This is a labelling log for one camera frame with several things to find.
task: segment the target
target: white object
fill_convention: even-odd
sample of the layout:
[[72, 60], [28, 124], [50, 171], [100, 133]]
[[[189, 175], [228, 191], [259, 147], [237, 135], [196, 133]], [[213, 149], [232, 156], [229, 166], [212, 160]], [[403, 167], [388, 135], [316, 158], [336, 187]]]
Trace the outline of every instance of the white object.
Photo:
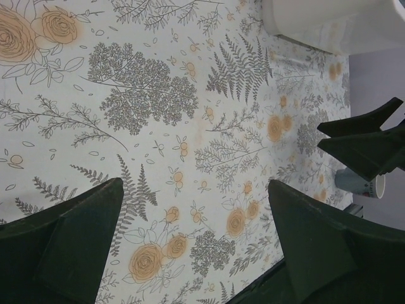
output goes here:
[[385, 191], [385, 175], [376, 176], [371, 182], [366, 181], [351, 169], [336, 171], [335, 185], [341, 190], [369, 198], [382, 198]]
[[405, 46], [405, 8], [399, 0], [263, 0], [270, 35], [333, 54]]

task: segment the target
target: mug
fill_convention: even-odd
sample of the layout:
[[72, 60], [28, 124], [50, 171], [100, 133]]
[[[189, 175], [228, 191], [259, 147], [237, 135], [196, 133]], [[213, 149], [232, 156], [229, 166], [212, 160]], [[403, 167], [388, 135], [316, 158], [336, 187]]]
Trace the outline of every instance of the mug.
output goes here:
[[336, 172], [335, 185], [341, 190], [369, 198], [382, 198], [385, 191], [385, 176], [378, 175], [371, 182], [360, 177], [349, 168]]

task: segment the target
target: wall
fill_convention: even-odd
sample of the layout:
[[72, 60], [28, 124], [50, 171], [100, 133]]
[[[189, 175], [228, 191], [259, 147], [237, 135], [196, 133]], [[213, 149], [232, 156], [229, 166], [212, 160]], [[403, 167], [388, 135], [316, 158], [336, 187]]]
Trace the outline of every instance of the wall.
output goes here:
[[[350, 58], [351, 114], [367, 113], [392, 97], [405, 101], [405, 48], [361, 54]], [[383, 124], [382, 129], [397, 125], [403, 118], [402, 105]], [[405, 230], [405, 172], [395, 169], [386, 176], [382, 199], [354, 196], [364, 206], [364, 217], [373, 222]]]

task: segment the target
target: floral tablecloth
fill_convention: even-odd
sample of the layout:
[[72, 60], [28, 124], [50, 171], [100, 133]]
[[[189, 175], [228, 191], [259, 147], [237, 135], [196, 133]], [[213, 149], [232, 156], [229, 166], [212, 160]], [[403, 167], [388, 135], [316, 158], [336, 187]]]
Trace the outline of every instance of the floral tablecloth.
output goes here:
[[269, 179], [352, 200], [316, 147], [348, 59], [262, 27], [253, 0], [2, 0], [0, 224], [121, 177], [96, 303], [226, 303], [282, 258]]

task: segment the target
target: orange rose print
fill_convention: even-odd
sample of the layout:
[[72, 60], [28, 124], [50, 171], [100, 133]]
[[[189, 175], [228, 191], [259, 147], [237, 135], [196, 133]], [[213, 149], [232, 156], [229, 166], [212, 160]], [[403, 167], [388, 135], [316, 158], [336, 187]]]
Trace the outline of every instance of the orange rose print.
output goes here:
[[259, 214], [259, 203], [257, 201], [251, 201], [246, 210], [246, 217], [248, 219], [255, 219]]
[[193, 214], [193, 210], [192, 210], [191, 215], [192, 215], [192, 220], [193, 220], [194, 223], [200, 223], [201, 222], [201, 219], [202, 219], [203, 216], [201, 215], [201, 213], [197, 212], [197, 210], [196, 210], [195, 214]]
[[77, 38], [75, 20], [66, 11], [47, 11], [31, 23], [32, 29], [49, 41], [68, 44]]
[[187, 249], [187, 239], [183, 234], [173, 237], [163, 247], [163, 253], [169, 258], [180, 258]]
[[292, 118], [291, 118], [290, 115], [284, 116], [283, 121], [282, 121], [282, 125], [283, 125], [283, 130], [284, 131], [289, 131], [291, 129], [291, 127], [292, 127]]
[[245, 229], [245, 213], [242, 209], [231, 212], [227, 221], [227, 231], [233, 238], [240, 236]]
[[178, 220], [180, 212], [177, 207], [171, 207], [169, 211], [166, 213], [166, 222], [173, 223], [174, 221]]
[[280, 106], [282, 108], [285, 108], [287, 106], [287, 97], [286, 96], [281, 96], [281, 98], [280, 98]]
[[0, 60], [19, 63], [35, 52], [35, 33], [26, 19], [0, 6]]
[[136, 283], [152, 279], [161, 268], [162, 249], [156, 244], [139, 247], [129, 263], [129, 271]]
[[278, 116], [272, 116], [267, 125], [268, 135], [274, 143], [278, 142], [282, 135], [282, 122]]
[[252, 189], [253, 189], [252, 182], [248, 181], [248, 182], [246, 182], [246, 184], [244, 184], [243, 193], [249, 194], [250, 192], [252, 192]]

